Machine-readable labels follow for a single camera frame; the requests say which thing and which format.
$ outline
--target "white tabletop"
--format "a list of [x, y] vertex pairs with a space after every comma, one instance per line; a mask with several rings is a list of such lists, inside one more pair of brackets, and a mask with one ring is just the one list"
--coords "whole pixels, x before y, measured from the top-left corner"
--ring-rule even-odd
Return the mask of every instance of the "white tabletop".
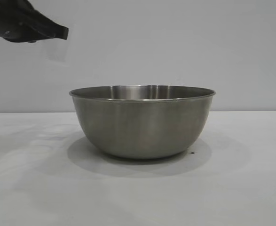
[[165, 161], [83, 137], [74, 113], [0, 114], [0, 226], [276, 226], [276, 112], [211, 112]]

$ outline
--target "stainless steel bowl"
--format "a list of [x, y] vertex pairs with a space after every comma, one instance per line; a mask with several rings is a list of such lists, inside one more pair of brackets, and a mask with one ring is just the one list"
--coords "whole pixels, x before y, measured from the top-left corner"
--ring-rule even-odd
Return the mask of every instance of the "stainless steel bowl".
[[103, 86], [70, 92], [86, 137], [131, 159], [185, 151], [205, 125], [213, 90], [184, 86]]

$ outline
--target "white backdrop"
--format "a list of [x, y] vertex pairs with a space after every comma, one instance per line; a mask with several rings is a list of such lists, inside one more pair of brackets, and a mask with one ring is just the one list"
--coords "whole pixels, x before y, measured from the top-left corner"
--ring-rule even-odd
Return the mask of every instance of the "white backdrop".
[[73, 111], [71, 89], [217, 91], [213, 110], [276, 110], [276, 0], [31, 0], [68, 41], [0, 39], [0, 112]]

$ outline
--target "bowl rim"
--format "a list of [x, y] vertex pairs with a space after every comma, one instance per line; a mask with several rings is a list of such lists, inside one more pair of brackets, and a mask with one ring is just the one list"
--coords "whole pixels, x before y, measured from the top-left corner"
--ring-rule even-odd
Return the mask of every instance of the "bowl rim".
[[[204, 91], [210, 91], [210, 94], [197, 96], [197, 97], [183, 97], [183, 98], [169, 98], [169, 99], [113, 99], [113, 98], [99, 98], [99, 97], [82, 97], [80, 95], [75, 94], [74, 92], [83, 90], [83, 89], [91, 89], [91, 88], [103, 88], [103, 87], [139, 87], [139, 86], [163, 86], [163, 87], [185, 87], [185, 88], [193, 88], [193, 89], [201, 89]], [[176, 86], [176, 85], [113, 85], [113, 86], [93, 86], [93, 87], [84, 87], [79, 89], [73, 89], [69, 92], [69, 95], [72, 97], [87, 99], [87, 100], [98, 100], [98, 101], [119, 101], [119, 102], [160, 102], [160, 101], [180, 101], [180, 100], [193, 100], [200, 98], [212, 97], [216, 94], [216, 92], [212, 89], [202, 88], [202, 87], [194, 87], [194, 86]]]

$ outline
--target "white wall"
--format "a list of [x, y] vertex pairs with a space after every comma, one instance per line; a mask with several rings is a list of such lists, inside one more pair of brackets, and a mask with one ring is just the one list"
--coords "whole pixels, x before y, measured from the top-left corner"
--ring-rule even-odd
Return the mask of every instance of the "white wall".
[[68, 41], [0, 39], [0, 112], [73, 111], [71, 89], [217, 91], [213, 110], [276, 110], [276, 0], [31, 0]]

